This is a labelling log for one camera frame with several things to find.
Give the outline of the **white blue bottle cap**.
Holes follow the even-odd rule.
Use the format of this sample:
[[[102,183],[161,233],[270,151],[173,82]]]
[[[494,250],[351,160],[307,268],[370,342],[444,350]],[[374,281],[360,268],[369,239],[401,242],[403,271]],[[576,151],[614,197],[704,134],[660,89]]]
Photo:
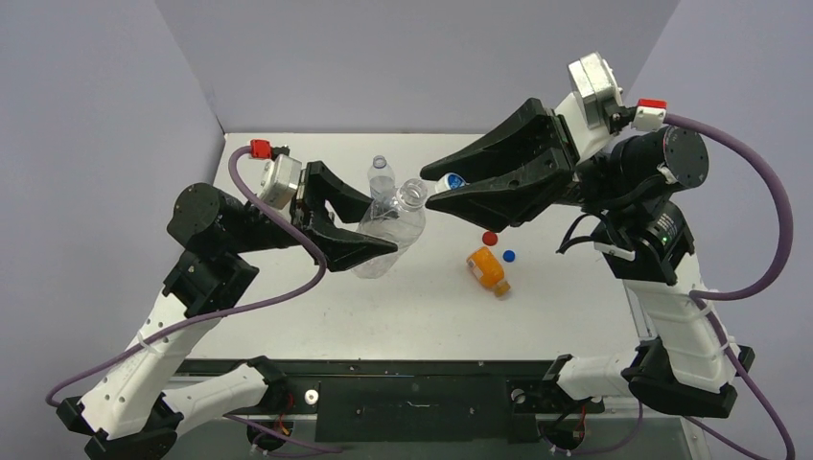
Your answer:
[[[452,191],[464,187],[467,184],[466,180],[457,173],[448,172],[442,175],[434,185],[434,192],[442,194],[447,191]]]

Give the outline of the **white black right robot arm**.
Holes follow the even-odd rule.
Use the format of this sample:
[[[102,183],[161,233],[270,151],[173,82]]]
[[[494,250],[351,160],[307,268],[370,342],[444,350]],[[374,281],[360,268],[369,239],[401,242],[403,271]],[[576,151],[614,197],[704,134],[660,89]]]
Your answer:
[[[560,356],[540,385],[548,406],[633,397],[667,415],[723,419],[737,398],[734,380],[754,354],[735,345],[713,307],[692,301],[691,292],[702,286],[699,262],[671,199],[705,181],[708,151],[697,132],[662,122],[618,141],[635,114],[616,101],[589,115],[575,95],[553,109],[531,98],[472,144],[422,168],[424,179],[447,173],[464,179],[428,205],[493,232],[529,222],[554,204],[597,219],[586,236],[568,231],[559,249],[592,245],[650,319],[654,335],[629,353]]]

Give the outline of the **red bottle cap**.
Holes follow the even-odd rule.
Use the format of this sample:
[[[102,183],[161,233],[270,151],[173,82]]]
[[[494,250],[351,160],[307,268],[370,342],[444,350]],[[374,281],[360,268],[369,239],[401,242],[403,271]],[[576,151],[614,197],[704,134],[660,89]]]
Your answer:
[[[495,246],[499,242],[499,236],[492,231],[485,231],[481,236],[481,241],[487,246]]]

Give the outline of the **orange juice bottle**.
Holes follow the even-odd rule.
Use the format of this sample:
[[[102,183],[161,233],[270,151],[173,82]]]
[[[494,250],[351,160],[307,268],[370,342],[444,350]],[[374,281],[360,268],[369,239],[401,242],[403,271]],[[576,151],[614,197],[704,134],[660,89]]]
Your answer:
[[[466,265],[479,284],[500,298],[511,286],[505,278],[503,267],[487,246],[480,247],[466,259]]]

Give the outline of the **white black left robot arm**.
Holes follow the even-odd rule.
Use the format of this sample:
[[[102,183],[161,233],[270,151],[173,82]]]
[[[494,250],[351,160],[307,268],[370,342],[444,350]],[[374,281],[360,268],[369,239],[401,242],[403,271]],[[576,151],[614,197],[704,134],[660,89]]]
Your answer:
[[[327,211],[334,204],[354,223],[370,202],[324,164],[283,158],[267,162],[259,193],[245,199],[205,183],[185,189],[168,226],[183,253],[147,320],[94,388],[58,405],[64,425],[87,436],[86,455],[159,459],[186,432],[233,411],[287,409],[286,375],[264,356],[198,384],[167,384],[258,275],[246,253],[300,245],[322,271],[344,271],[395,252],[393,242],[336,227]]]

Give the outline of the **clear crushed plastic bottle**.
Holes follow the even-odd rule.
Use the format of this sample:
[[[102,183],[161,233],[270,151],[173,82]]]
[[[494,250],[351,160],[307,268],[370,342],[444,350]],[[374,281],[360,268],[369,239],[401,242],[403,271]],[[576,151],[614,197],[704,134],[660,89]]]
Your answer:
[[[357,231],[392,242],[397,245],[397,251],[354,267],[352,271],[357,277],[377,279],[384,276],[417,242],[426,227],[425,203],[428,197],[426,183],[411,178],[374,198]]]

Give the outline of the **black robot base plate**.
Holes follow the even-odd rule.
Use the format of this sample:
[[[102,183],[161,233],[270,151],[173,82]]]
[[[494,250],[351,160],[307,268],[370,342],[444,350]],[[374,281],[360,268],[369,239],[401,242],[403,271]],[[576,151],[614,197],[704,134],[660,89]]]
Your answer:
[[[276,402],[238,409],[244,416],[284,421],[311,416],[322,443],[535,443],[538,423],[580,408],[556,387],[551,360],[275,360],[285,374]]]

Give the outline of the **Pepsi bottle blue label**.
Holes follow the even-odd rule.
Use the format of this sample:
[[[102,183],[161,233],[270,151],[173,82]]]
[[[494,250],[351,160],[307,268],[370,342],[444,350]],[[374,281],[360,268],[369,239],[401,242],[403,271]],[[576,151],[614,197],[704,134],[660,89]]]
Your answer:
[[[395,173],[383,155],[376,155],[367,171],[372,199],[379,199],[395,189]]]

